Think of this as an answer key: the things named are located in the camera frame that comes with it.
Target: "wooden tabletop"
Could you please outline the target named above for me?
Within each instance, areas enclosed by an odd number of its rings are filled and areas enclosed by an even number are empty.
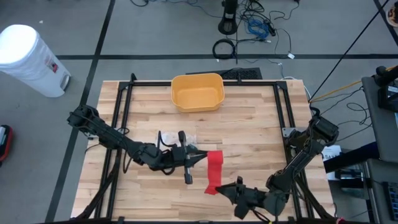
[[[303,82],[289,80],[287,84],[295,124],[297,127],[307,127],[311,114]],[[118,85],[117,81],[105,81],[99,96],[99,115],[109,125]],[[288,125],[282,91],[280,95]],[[126,91],[117,127],[121,125],[125,99]],[[222,184],[232,183],[240,175],[248,187],[267,190],[267,178],[286,165],[271,86],[226,86],[224,102],[219,110],[212,112],[179,113],[171,102],[169,86],[135,86],[131,100],[127,120],[127,128],[131,131],[127,134],[129,138],[156,142],[159,130],[168,139],[184,130],[188,138],[196,141],[200,150],[223,151]],[[97,143],[98,140],[90,141],[88,147]],[[72,217],[81,213],[97,192],[105,152],[103,146],[96,146],[86,153]],[[310,190],[324,208],[333,214],[335,209],[321,156],[314,158],[305,171]],[[154,172],[147,165],[139,166],[133,162],[127,174],[120,169],[113,219],[124,216],[126,220],[142,221],[238,221],[233,215],[234,205],[226,197],[204,194],[208,185],[207,160],[197,163],[191,173],[193,184],[186,185],[181,167],[172,175]],[[108,195],[105,196],[102,209],[103,217],[107,201]],[[305,206],[302,201],[301,204],[305,216]],[[265,210],[258,210],[271,220],[274,219]],[[288,216],[295,216],[291,198],[279,219],[286,220]],[[249,213],[245,221],[257,221],[257,218]]]

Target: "sticker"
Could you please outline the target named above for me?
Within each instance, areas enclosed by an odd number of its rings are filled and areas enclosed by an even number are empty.
[[[322,150],[322,159],[325,162],[331,158],[339,156],[340,153],[341,153],[340,146],[333,145],[333,146],[329,146],[329,147],[324,147]],[[328,180],[338,180],[336,178],[334,172],[328,173],[327,176],[328,176]]]
[[[398,93],[398,88],[394,86],[388,86],[388,91],[393,91],[394,93]]]
[[[54,62],[54,60],[51,58],[51,56],[48,56],[45,60],[45,65],[53,71],[53,73],[56,73],[58,70],[58,65]]]
[[[294,54],[292,54],[292,53],[287,54],[287,56],[288,56],[289,58],[291,58],[291,59],[294,59],[294,58],[295,58]]]

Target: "black metal frame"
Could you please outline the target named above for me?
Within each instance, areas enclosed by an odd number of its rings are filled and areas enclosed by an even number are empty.
[[[116,124],[118,122],[118,114],[119,114],[119,109],[121,106],[121,98],[122,98],[122,93],[123,90],[127,88],[127,96],[126,96],[126,102],[124,105],[124,111],[123,111],[123,118],[122,118],[122,124],[121,128],[125,128],[127,125],[127,115],[129,112],[129,107],[130,107],[130,102],[131,102],[131,93],[132,89],[134,86],[170,86],[171,82],[170,81],[159,81],[159,82],[136,82],[136,77],[134,74],[131,74],[131,80],[129,82],[119,82],[118,86],[118,94],[116,97],[116,103],[114,107],[114,114],[113,114],[113,119],[112,119],[112,127],[116,127]],[[276,108],[278,112],[278,119],[279,119],[279,124],[280,124],[280,131],[282,138],[284,137],[284,134],[282,132],[282,128],[285,127],[285,120],[284,120],[284,115],[282,111],[282,105],[280,102],[280,95],[279,95],[279,88],[283,91],[284,94],[284,100],[286,104],[286,110],[287,110],[287,116],[289,118],[289,124],[291,128],[295,128],[295,122],[294,122],[294,116],[293,116],[293,111],[292,111],[292,106],[290,104],[290,98],[289,98],[289,93],[288,93],[288,88],[287,88],[287,83],[286,81],[242,81],[242,80],[236,80],[236,81],[230,81],[230,80],[225,80],[224,81],[224,86],[271,86],[273,87],[274,90],[274,95],[275,95],[275,103],[276,103]],[[286,156],[286,162],[289,163],[293,156],[291,155],[290,149],[287,147],[286,142],[282,141],[284,145],[284,150],[285,150],[285,156]],[[115,196],[116,196],[116,187],[118,184],[118,174],[119,174],[119,169],[120,169],[120,163],[121,163],[121,149],[118,149],[116,152],[116,158],[114,162],[114,167],[113,169],[116,169],[116,176],[113,178],[112,185],[111,185],[111,192],[109,194],[109,202],[108,202],[108,208],[106,211],[106,218],[112,219],[112,214],[113,214],[113,205],[115,201]],[[112,149],[107,149],[105,159],[104,159],[104,167],[103,167],[103,172],[101,176],[101,185],[103,185],[107,179],[108,172],[109,172],[109,164],[111,162],[111,155],[112,155]],[[306,187],[308,187],[307,184],[307,178],[305,176],[305,171],[303,170],[300,173],[299,179],[304,183]],[[293,197],[293,203],[294,203],[294,209],[295,209],[295,214],[296,218],[302,218],[302,211],[300,208],[300,202],[299,202],[299,194],[298,194],[298,189],[296,184],[294,187],[292,187],[292,197]],[[306,204],[306,209],[308,213],[309,218],[314,218],[313,214],[313,209],[310,204],[310,201],[308,198],[305,199],[305,204]],[[102,204],[103,204],[103,199],[101,199],[95,209],[95,215],[94,218],[99,218],[101,216],[101,210],[102,210]],[[162,223],[162,224],[169,224],[169,223],[174,223],[174,222],[126,222],[124,221],[123,223]],[[180,224],[185,224],[185,223],[197,223],[197,222],[179,222]],[[238,223],[238,222],[212,222],[212,223]],[[250,224],[256,224],[256,223],[262,223],[262,222],[243,222],[243,223],[250,223]]]

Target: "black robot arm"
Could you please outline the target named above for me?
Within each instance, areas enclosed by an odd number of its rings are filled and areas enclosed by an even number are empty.
[[[133,161],[139,165],[147,164],[153,171],[161,170],[166,175],[171,174],[174,168],[184,166],[185,183],[192,184],[190,167],[207,156],[206,151],[200,151],[192,145],[185,145],[185,133],[178,132],[181,146],[171,145],[171,150],[161,151],[159,146],[152,143],[133,141],[107,125],[95,108],[80,105],[68,118],[70,126],[79,131],[98,136],[99,143],[110,149],[124,149]]]
[[[232,204],[236,204],[234,214],[236,217],[243,219],[250,210],[255,207],[266,209],[270,214],[279,216],[287,203],[290,190],[295,182],[298,174],[305,166],[319,153],[325,146],[332,145],[338,137],[338,127],[319,116],[319,111],[310,120],[308,128],[305,131],[297,131],[294,129],[290,135],[284,139],[288,147],[298,149],[298,154],[287,164],[287,166],[278,170],[267,180],[268,192],[250,189],[243,184],[242,177],[238,177],[237,181],[232,184],[222,185],[216,190],[229,198]],[[299,184],[303,190],[303,194],[310,198],[315,204],[315,210],[321,213],[321,217],[330,218],[330,215],[320,206],[315,197],[305,188],[303,184]]]

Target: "red cloth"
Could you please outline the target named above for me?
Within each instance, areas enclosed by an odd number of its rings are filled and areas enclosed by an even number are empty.
[[[205,190],[206,194],[215,195],[218,192],[216,187],[221,186],[221,170],[223,167],[223,151],[207,152],[207,178],[209,185]]]

